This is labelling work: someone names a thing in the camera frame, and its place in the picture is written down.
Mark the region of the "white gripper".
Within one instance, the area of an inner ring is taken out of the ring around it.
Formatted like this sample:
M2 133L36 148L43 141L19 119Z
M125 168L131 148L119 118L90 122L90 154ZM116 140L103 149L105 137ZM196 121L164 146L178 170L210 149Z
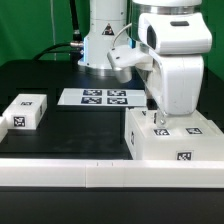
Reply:
M166 115L184 116L192 114L200 94L204 61L201 55L151 54L152 71L146 87L159 109L156 124L164 126Z

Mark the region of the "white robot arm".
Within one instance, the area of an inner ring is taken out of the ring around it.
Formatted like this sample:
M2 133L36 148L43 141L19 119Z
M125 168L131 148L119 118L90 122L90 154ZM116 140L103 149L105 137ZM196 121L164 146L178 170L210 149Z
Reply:
M136 68L158 106L157 122L197 106L212 35L202 0L90 0L90 31L79 64L127 82Z

